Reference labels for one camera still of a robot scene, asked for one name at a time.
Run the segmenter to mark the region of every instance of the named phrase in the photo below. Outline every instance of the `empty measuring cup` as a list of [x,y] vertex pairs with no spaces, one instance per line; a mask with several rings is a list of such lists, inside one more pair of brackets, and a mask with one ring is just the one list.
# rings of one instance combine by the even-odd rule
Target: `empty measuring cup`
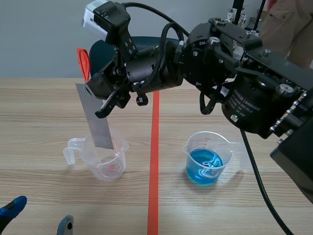
[[82,139],[70,139],[63,154],[68,165],[75,163],[74,151],[88,165],[94,175],[103,181],[114,180],[121,176],[126,167],[125,152],[129,145],[118,132],[111,130],[114,149],[95,147],[91,134]]
[[242,156],[241,168],[247,164],[244,145],[229,142],[223,136],[209,131],[193,134],[182,148],[187,155],[187,173],[190,179],[200,184],[215,182],[235,153]]

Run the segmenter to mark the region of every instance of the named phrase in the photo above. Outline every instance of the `red tape line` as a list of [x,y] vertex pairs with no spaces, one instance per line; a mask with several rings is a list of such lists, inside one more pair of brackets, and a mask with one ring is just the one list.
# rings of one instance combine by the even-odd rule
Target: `red tape line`
[[147,235],[158,235],[158,135],[160,91],[153,93]]

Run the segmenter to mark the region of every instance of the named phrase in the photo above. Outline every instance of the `blue handle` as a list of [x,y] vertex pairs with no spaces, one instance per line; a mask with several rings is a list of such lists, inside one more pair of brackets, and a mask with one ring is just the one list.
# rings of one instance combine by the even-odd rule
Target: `blue handle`
[[0,234],[5,227],[24,209],[27,203],[25,196],[15,198],[8,205],[0,208]]
[[24,209],[27,203],[27,198],[25,196],[20,196],[15,198],[8,205],[2,207],[0,209],[0,216],[15,218],[18,214]]

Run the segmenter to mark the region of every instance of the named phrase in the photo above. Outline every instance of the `black cable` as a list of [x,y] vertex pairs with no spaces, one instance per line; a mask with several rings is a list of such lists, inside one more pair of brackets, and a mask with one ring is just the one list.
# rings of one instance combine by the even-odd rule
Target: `black cable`
[[171,23],[175,23],[177,24],[177,26],[182,30],[182,32],[188,37],[189,36],[189,33],[183,28],[181,27],[177,22],[175,22],[173,19],[171,19],[170,17],[168,17],[167,15],[163,14],[162,12],[154,9],[153,7],[150,7],[150,6],[147,6],[145,4],[142,4],[142,3],[137,3],[137,2],[125,2],[125,3],[122,3],[122,5],[127,8],[127,7],[138,7],[138,8],[142,8],[142,9],[145,9],[145,10],[148,10],[148,11],[151,11],[161,17],[163,17],[164,19],[166,19],[168,22],[171,22]]
[[258,167],[256,166],[256,162],[254,160],[253,154],[252,154],[252,150],[250,148],[248,139],[246,137],[246,133],[244,132],[244,130],[240,130],[241,135],[243,137],[245,146],[246,146],[246,150],[248,152],[250,161],[251,161],[251,165],[255,174],[255,178],[256,181],[258,183],[258,186],[260,188],[261,194],[263,196],[263,199],[269,209],[269,211],[271,212],[271,214],[273,215],[274,219],[276,220],[276,222],[279,224],[279,226],[282,228],[282,230],[287,234],[287,235],[293,235],[293,233],[290,231],[290,229],[287,227],[287,225],[283,222],[283,220],[279,217],[277,211],[274,209],[274,206],[272,205],[272,203],[270,202],[268,195],[265,191],[264,185],[262,183],[262,179],[258,170]]
[[139,85],[140,88],[144,88],[146,86],[149,85],[150,81],[152,81],[156,75],[158,75],[159,73],[159,69],[161,66],[161,62],[163,59],[163,54],[165,51],[165,45],[166,45],[166,36],[168,33],[168,30],[170,28],[173,28],[178,36],[179,41],[183,41],[184,40],[184,35],[182,30],[179,28],[179,26],[176,23],[168,23],[164,29],[162,30],[162,34],[161,34],[161,39],[160,39],[160,46],[159,46],[159,50],[158,50],[158,54],[156,56],[156,63],[155,66],[152,70],[152,73],[150,74],[150,76],[144,80],[144,82],[142,84]]
[[208,115],[213,111],[216,105],[217,99],[218,99],[218,94],[221,92],[221,90],[222,90],[222,84],[219,84],[215,92],[212,94],[211,99],[207,106],[205,106],[205,102],[204,102],[204,92],[200,93],[200,111],[203,115]]

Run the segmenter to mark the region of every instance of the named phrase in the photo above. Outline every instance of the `silver metal plate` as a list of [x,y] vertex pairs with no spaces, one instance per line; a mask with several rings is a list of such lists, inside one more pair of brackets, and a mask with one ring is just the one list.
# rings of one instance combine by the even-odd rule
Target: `silver metal plate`
[[97,99],[84,84],[76,84],[76,89],[85,112],[94,146],[114,149],[108,120],[106,118],[99,119],[94,114],[101,108],[103,101]]

